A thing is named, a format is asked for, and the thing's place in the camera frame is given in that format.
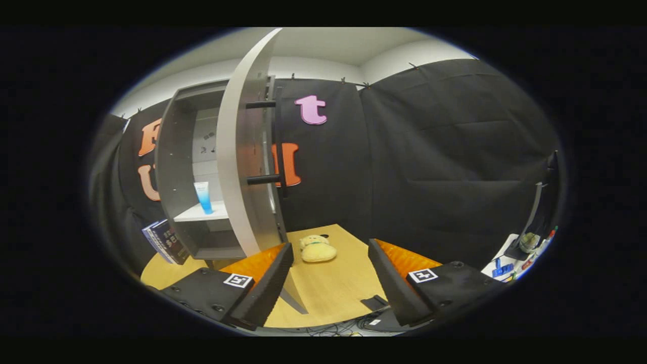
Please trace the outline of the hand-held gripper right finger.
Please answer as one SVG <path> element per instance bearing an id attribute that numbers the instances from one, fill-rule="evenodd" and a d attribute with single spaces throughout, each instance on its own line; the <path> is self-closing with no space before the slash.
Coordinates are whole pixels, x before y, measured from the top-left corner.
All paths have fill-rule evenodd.
<path id="1" fill-rule="evenodd" d="M 402 326 L 457 320 L 506 288 L 466 263 L 439 263 L 376 238 L 369 239 L 368 256 Z"/>

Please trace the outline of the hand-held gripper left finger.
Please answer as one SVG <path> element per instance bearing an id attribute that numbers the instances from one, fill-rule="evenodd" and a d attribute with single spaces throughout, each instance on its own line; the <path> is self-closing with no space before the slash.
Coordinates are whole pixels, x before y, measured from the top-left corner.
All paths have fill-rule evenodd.
<path id="1" fill-rule="evenodd" d="M 162 293 L 218 324 L 256 330 L 273 311 L 293 262 L 286 242 L 217 271 L 199 268 Z"/>

